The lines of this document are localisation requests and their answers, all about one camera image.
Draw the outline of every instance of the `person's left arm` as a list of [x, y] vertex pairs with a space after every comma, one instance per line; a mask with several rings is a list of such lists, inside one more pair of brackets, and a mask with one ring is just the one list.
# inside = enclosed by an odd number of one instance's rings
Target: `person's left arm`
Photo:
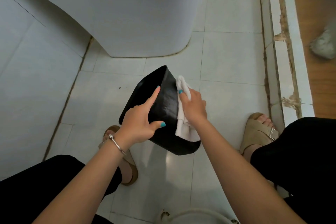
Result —
[[[126, 152], [133, 144], [148, 140], [162, 121], [149, 124], [148, 113], [160, 91], [140, 106], [128, 110], [123, 125], [114, 138]], [[55, 197], [55, 199], [36, 218], [33, 224], [84, 224], [91, 223], [105, 191], [123, 158], [122, 152], [114, 142], [107, 140], [76, 177]]]

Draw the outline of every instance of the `sandal buckle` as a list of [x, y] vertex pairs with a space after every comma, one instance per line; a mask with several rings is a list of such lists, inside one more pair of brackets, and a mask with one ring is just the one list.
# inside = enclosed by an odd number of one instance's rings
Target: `sandal buckle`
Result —
[[274, 128], [272, 128], [271, 132], [269, 133], [269, 136], [268, 136], [271, 139], [272, 142], [274, 142], [276, 140], [272, 137], [274, 132], [276, 132], [276, 130]]

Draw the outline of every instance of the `floor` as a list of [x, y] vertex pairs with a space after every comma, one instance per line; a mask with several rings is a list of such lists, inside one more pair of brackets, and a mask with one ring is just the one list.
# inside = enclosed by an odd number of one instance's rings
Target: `floor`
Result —
[[[48, 157], [70, 154], [86, 163], [105, 129], [118, 124], [137, 83], [162, 65], [201, 92], [209, 120], [239, 149], [248, 116], [268, 113], [263, 52], [260, 0], [203, 0], [191, 41], [176, 55], [111, 58], [94, 42]], [[202, 146], [195, 154], [176, 156], [147, 141], [131, 152], [138, 181], [105, 197], [98, 214], [116, 224], [145, 224], [154, 222], [162, 209], [177, 213], [198, 207], [236, 218]], [[205, 216], [180, 220], [189, 221], [217, 223]]]
[[310, 42], [320, 36], [328, 24], [331, 4], [326, 0], [295, 2], [315, 116], [336, 119], [336, 60], [321, 59], [309, 48]]

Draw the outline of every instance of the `white toilet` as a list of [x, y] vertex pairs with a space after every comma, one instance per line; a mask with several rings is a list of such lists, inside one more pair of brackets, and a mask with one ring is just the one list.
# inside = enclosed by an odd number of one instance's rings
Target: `white toilet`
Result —
[[202, 0], [49, 0], [81, 24], [113, 57], [180, 52]]

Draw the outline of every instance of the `tiled wall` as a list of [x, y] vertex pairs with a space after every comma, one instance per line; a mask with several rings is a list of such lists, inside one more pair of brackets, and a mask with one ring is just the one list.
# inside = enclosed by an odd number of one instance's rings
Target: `tiled wall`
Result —
[[[293, 60], [289, 59], [287, 43], [281, 29], [280, 0], [261, 0], [271, 115], [280, 131], [300, 117], [314, 116], [295, 0], [284, 1], [292, 41]], [[295, 67], [294, 77], [291, 65]], [[286, 104], [286, 101], [293, 99], [294, 89], [298, 91], [296, 95], [299, 96], [297, 109]]]
[[0, 0], [0, 177], [42, 160], [89, 39], [47, 0]]

